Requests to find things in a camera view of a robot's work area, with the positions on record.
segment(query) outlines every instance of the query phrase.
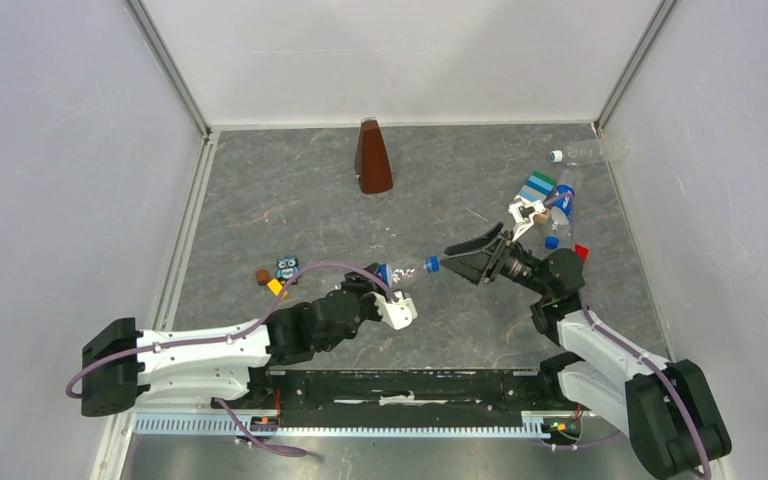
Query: yellow block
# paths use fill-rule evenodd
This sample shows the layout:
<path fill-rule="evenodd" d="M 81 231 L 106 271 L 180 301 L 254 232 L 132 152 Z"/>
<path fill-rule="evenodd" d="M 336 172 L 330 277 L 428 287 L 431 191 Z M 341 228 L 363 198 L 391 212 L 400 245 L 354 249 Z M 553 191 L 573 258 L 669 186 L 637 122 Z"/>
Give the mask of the yellow block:
<path fill-rule="evenodd" d="M 284 288 L 283 285 L 281 285 L 281 282 L 278 281 L 278 279 L 273 278 L 269 281 L 269 283 L 266 284 L 267 287 L 269 287 L 270 290 L 272 290 L 273 295 L 278 295 L 281 292 L 281 289 Z M 289 295 L 287 292 L 284 292 L 284 296 L 281 297 L 281 300 L 287 298 L 287 295 Z"/>

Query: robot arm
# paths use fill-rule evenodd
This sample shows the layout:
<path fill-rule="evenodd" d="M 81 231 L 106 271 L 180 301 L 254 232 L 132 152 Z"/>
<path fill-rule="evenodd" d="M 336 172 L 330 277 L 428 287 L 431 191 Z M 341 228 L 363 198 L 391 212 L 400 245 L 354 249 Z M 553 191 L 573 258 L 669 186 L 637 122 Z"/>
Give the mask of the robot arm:
<path fill-rule="evenodd" d="M 371 265 L 366 270 L 377 268 Z M 133 318 L 116 320 L 84 347 L 85 368 L 117 352 L 146 348 L 83 378 L 81 414 L 111 415 L 170 399 L 188 404 L 240 399 L 267 367 L 306 362 L 316 352 L 331 351 L 343 340 L 355 338 L 365 321 L 383 321 L 396 330 L 410 325 L 417 315 L 413 300 L 397 291 L 397 301 L 389 302 L 382 294 L 368 279 L 349 273 L 339 289 L 313 302 L 276 310 L 242 338 L 232 336 L 256 320 L 185 332 L 138 331 Z M 222 337 L 227 340 L 208 342 Z M 191 344 L 162 348 L 171 341 Z"/>
<path fill-rule="evenodd" d="M 536 212 L 517 207 L 518 226 Z M 481 237 L 448 247 L 443 267 L 480 285 L 503 276 L 541 295 L 531 306 L 537 331 L 566 353 L 540 365 L 550 393 L 600 414 L 631 440 L 635 454 L 656 478 L 700 464 L 688 427 L 665 387 L 641 357 L 659 369 L 687 406 L 709 459 L 730 453 L 731 440 L 701 369 L 689 360 L 670 363 L 653 355 L 582 309 L 583 261 L 569 249 L 538 259 L 517 241 L 522 228 L 497 224 Z"/>

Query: small wooden block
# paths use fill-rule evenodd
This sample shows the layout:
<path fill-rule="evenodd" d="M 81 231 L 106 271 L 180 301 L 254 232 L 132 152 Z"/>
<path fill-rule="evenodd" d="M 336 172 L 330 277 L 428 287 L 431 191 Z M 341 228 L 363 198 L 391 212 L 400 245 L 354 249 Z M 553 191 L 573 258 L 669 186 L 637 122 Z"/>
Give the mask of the small wooden block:
<path fill-rule="evenodd" d="M 269 275 L 269 270 L 265 268 L 261 268 L 260 270 L 254 272 L 254 278 L 257 280 L 257 284 L 261 287 L 265 287 L 266 284 L 272 280 L 272 276 Z"/>

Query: bottle label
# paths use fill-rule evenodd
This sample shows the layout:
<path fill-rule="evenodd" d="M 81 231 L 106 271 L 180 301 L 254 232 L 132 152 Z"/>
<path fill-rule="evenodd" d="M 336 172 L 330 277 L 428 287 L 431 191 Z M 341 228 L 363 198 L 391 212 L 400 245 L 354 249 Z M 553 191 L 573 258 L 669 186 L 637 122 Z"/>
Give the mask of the bottle label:
<path fill-rule="evenodd" d="M 562 193 L 569 193 L 573 197 L 575 196 L 575 190 L 573 190 L 569 185 L 558 185 L 556 186 L 556 190 L 558 192 L 558 195 Z M 572 198 L 570 197 L 564 197 L 554 205 L 555 207 L 558 207 L 561 209 L 562 212 L 568 217 L 571 218 L 572 216 Z"/>

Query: clear plastic bottle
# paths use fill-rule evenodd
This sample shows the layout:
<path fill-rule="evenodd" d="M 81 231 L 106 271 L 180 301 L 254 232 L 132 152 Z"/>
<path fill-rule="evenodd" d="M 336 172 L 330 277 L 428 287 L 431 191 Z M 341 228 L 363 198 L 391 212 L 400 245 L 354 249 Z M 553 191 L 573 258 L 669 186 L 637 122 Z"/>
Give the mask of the clear plastic bottle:
<path fill-rule="evenodd" d="M 402 258 L 393 262 L 382 263 L 378 275 L 391 288 L 404 288 L 416 283 L 428 274 L 440 271 L 437 257 Z"/>
<path fill-rule="evenodd" d="M 603 162 L 620 162 L 628 157 L 631 148 L 621 135 L 615 137 L 572 142 L 562 150 L 553 150 L 549 160 L 555 163 L 584 166 Z"/>
<path fill-rule="evenodd" d="M 580 170 L 572 168 L 564 170 L 558 179 L 558 183 L 555 184 L 555 189 L 548 198 L 551 199 L 565 193 L 575 197 L 576 190 L 581 186 L 581 179 Z M 570 241 L 572 233 L 570 219 L 572 218 L 572 209 L 574 207 L 574 200 L 568 197 L 561 198 L 552 205 L 552 214 L 549 222 L 547 222 L 547 226 L 540 230 L 544 235 L 543 245 L 549 250 L 554 250 L 558 247 L 572 247 L 572 242 Z"/>

